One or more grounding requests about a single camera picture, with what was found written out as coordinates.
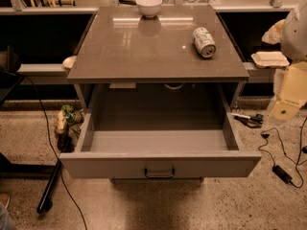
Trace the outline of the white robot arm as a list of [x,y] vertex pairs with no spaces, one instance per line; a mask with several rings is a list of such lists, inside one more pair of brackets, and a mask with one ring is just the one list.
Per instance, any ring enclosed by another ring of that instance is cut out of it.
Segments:
[[291,60],[307,61],[307,0],[300,0],[287,15],[282,29],[281,51]]

